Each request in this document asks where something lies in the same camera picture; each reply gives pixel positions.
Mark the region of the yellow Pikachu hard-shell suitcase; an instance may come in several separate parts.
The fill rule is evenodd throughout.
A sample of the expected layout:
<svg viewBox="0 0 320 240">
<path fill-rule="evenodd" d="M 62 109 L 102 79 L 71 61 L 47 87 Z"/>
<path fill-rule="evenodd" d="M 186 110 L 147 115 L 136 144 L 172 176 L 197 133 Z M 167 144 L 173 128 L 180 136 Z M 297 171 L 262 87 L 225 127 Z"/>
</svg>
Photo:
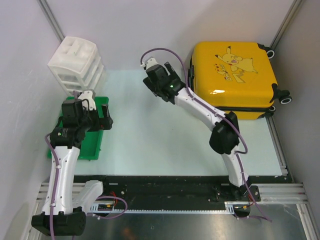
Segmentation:
<svg viewBox="0 0 320 240">
<path fill-rule="evenodd" d="M 270 60 L 275 51 L 257 42 L 202 41 L 195 45 L 188 84 L 201 99 L 240 120 L 268 118 L 275 102 L 292 102 L 280 89 Z"/>
</svg>

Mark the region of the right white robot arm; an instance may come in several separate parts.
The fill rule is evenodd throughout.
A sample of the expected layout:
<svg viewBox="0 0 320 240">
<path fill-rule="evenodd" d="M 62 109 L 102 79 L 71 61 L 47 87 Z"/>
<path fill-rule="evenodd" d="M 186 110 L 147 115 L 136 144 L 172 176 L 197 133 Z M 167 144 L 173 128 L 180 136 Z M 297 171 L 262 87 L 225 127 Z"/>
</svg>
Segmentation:
<svg viewBox="0 0 320 240">
<path fill-rule="evenodd" d="M 169 62 L 160 65 L 154 58 L 142 63 L 147 77 L 143 83 L 165 102 L 179 106 L 201 120 L 211 131 L 210 147 L 221 155 L 228 172 L 229 187 L 222 192 L 235 201 L 249 197 L 249 176 L 244 170 L 239 144 L 244 142 L 234 112 L 225 113 L 209 106 L 181 81 Z"/>
</svg>

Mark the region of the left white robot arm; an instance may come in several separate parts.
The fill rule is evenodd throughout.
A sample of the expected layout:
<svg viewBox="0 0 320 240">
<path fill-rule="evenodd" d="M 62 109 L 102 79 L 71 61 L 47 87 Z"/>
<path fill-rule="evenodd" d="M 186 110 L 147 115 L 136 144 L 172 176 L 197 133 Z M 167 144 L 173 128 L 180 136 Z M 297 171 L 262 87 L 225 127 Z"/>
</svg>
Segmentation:
<svg viewBox="0 0 320 240">
<path fill-rule="evenodd" d="M 52 239 L 83 234 L 94 201 L 107 199 L 111 188 L 99 180 L 89 180 L 73 195 L 76 163 L 82 148 L 99 155 L 101 139 L 90 136 L 102 136 L 112 125 L 106 96 L 94 100 L 69 97 L 62 103 L 57 125 L 45 136 L 51 151 L 51 172 L 41 213 L 31 219 L 33 228 Z"/>
</svg>

